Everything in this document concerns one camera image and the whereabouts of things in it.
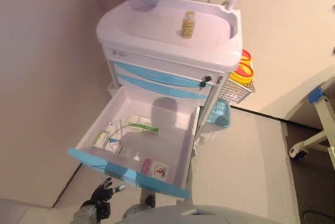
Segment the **white wall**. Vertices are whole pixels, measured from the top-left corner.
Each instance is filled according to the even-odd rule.
[[[122,0],[0,0],[0,198],[52,206],[78,166],[67,155],[110,97],[97,42]]]
[[[335,0],[237,1],[243,46],[254,57],[256,74],[256,93],[238,106],[320,125],[314,109],[298,103],[335,75],[334,4]]]

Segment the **open drawer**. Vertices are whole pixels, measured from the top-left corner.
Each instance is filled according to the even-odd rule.
[[[158,132],[148,132],[127,126],[129,118],[141,115],[151,119]],[[84,165],[109,174],[126,183],[179,198],[189,198],[185,190],[195,138],[199,107],[180,100],[135,87],[122,86],[76,146],[69,149],[72,157]],[[93,143],[109,122],[121,120],[122,148],[118,151],[98,149]],[[166,165],[164,178],[145,175],[143,165]]]

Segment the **caster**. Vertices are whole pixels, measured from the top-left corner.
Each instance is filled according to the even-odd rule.
[[[301,160],[308,154],[307,148],[302,142],[295,144],[289,151],[289,156],[293,160]]]

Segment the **beige floor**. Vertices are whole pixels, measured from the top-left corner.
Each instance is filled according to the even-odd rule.
[[[206,131],[207,139],[197,146],[197,157],[192,160],[194,204],[229,207],[282,224],[300,223],[285,126],[233,109],[231,128]],[[20,224],[69,223],[105,177],[82,167],[56,209],[30,208]],[[102,223],[120,221],[124,211],[139,200],[140,189],[127,185],[112,198],[112,216]],[[157,195],[157,206],[174,204],[174,198]]]

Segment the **label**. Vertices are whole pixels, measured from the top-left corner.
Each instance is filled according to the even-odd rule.
[[[166,182],[169,166],[162,162],[153,161],[151,164],[151,177]]]

